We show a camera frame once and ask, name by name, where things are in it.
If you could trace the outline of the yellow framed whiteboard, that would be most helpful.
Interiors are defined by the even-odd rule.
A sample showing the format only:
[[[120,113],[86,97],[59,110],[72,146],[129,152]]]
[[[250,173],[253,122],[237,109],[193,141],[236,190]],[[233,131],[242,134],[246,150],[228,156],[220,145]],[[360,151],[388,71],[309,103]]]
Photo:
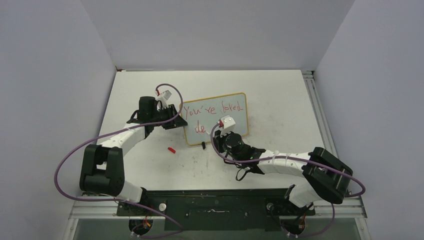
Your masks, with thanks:
[[[247,96],[243,92],[190,100],[180,107],[180,115],[187,121],[183,129],[189,146],[209,143],[210,136],[206,131],[212,133],[213,126],[227,115],[235,120],[236,133],[243,137],[249,133]]]

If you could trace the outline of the red marker cap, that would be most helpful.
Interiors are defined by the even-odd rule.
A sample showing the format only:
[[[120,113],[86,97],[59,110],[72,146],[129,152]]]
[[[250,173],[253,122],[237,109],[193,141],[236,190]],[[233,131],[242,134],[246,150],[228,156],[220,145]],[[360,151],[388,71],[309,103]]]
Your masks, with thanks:
[[[167,148],[171,153],[173,153],[173,154],[175,154],[176,153],[176,150],[175,149],[173,149],[172,147],[168,147]]]

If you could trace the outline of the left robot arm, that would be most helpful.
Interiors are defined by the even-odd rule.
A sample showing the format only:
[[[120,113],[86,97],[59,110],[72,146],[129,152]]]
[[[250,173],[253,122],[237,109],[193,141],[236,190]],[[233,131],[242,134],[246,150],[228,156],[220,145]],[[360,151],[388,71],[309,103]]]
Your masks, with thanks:
[[[155,127],[169,130],[187,125],[175,105],[167,104],[165,98],[142,96],[138,110],[131,115],[122,132],[84,149],[80,189],[128,201],[132,212],[138,216],[144,215],[149,210],[149,201],[144,198],[146,190],[126,181],[124,156],[145,140]]]

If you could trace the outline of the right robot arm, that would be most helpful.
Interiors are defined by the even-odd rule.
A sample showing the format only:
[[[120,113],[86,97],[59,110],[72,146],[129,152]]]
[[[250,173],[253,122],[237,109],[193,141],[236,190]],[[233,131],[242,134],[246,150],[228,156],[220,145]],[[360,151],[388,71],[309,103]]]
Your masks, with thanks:
[[[283,209],[296,214],[315,201],[341,204],[348,194],[353,171],[345,163],[322,147],[306,153],[281,153],[250,146],[235,132],[213,133],[213,145],[228,164],[234,164],[246,173],[282,174],[304,178],[304,182],[292,184],[283,199]]]

